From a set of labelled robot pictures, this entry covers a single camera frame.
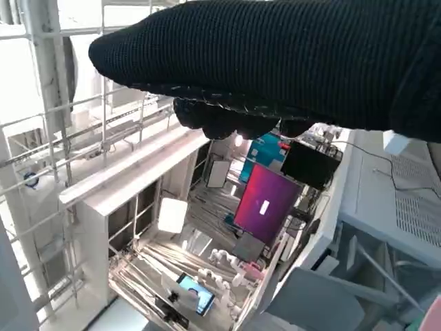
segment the light panel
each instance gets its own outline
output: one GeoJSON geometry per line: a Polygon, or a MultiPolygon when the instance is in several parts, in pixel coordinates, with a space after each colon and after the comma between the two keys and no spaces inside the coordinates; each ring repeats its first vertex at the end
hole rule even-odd
{"type": "Polygon", "coordinates": [[[171,233],[181,233],[187,206],[188,202],[186,201],[163,198],[159,211],[158,229],[171,233]]]}

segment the pink screen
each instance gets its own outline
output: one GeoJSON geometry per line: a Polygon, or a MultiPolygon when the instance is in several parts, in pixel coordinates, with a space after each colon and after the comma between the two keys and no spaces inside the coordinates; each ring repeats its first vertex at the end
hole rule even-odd
{"type": "Polygon", "coordinates": [[[300,190],[298,184],[255,163],[234,223],[271,245],[300,190]]]}

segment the window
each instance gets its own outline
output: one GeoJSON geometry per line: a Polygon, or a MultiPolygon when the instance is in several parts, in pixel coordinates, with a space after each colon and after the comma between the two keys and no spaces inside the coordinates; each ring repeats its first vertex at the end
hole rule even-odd
{"type": "Polygon", "coordinates": [[[196,185],[202,180],[205,170],[205,165],[208,161],[209,150],[212,146],[212,142],[209,141],[198,150],[198,156],[196,158],[196,165],[193,171],[192,184],[190,189],[194,189],[196,185]]]}
{"type": "MultiPolygon", "coordinates": [[[[137,197],[130,199],[109,216],[109,240],[110,245],[118,251],[126,248],[134,238],[134,222],[136,214],[136,234],[140,235],[149,228],[154,220],[154,198],[157,181],[150,184],[137,197]],[[135,212],[136,200],[138,210],[135,212]]],[[[113,257],[113,251],[109,250],[109,258],[113,257]]]]}

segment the cable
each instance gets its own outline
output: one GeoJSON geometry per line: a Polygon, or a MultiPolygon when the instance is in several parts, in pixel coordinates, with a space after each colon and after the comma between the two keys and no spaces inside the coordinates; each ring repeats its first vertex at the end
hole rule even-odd
{"type": "Polygon", "coordinates": [[[368,152],[367,150],[365,150],[365,149],[363,149],[363,148],[361,148],[361,147],[358,147],[356,144],[354,144],[354,143],[350,143],[350,142],[348,142],[348,141],[337,140],[337,141],[333,141],[332,143],[346,143],[347,145],[351,145],[351,146],[353,146],[353,147],[355,147],[355,148],[361,150],[362,152],[364,152],[364,153],[366,153],[366,154],[368,154],[368,155],[371,155],[371,156],[373,156],[373,157],[378,157],[379,159],[383,159],[383,160],[389,162],[389,164],[391,165],[391,174],[390,174],[390,177],[391,177],[391,180],[392,180],[393,187],[395,188],[395,191],[398,191],[398,192],[407,192],[407,191],[429,190],[429,191],[432,191],[433,193],[435,193],[436,197],[441,201],[441,196],[440,196],[440,195],[439,195],[439,194],[438,194],[433,188],[425,188],[425,187],[421,187],[421,188],[399,188],[399,187],[397,187],[397,185],[396,185],[396,183],[395,183],[395,179],[394,179],[394,177],[393,177],[393,163],[392,163],[392,161],[389,160],[388,158],[386,158],[386,157],[381,157],[380,155],[377,155],[377,154],[374,154],[374,153],[368,152]]]}

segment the electronic device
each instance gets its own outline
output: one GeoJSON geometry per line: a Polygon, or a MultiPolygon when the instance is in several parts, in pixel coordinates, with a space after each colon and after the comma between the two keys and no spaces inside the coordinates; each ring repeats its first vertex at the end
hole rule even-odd
{"type": "Polygon", "coordinates": [[[271,246],[301,192],[299,184],[255,163],[234,223],[271,246]]]}
{"type": "Polygon", "coordinates": [[[199,298],[191,292],[186,291],[166,274],[161,275],[161,285],[167,291],[167,299],[176,307],[182,306],[191,311],[197,311],[199,298]]]}
{"type": "Polygon", "coordinates": [[[171,305],[166,303],[164,300],[162,300],[159,297],[155,297],[154,303],[156,307],[162,310],[164,313],[163,320],[164,322],[170,322],[173,321],[180,326],[182,326],[184,329],[188,329],[189,320],[186,319],[182,314],[180,314],[176,309],[174,309],[171,305]]]}
{"type": "Polygon", "coordinates": [[[312,188],[324,190],[339,164],[333,157],[292,141],[281,171],[312,188]]]}
{"type": "Polygon", "coordinates": [[[197,295],[198,306],[196,312],[199,315],[204,316],[213,304],[214,294],[198,284],[195,280],[193,280],[193,278],[185,273],[182,273],[182,275],[178,278],[177,283],[183,289],[187,290],[188,293],[197,295]]]}
{"type": "Polygon", "coordinates": [[[236,242],[232,254],[244,262],[255,262],[259,259],[265,248],[265,243],[253,237],[250,233],[244,232],[236,242]]]}

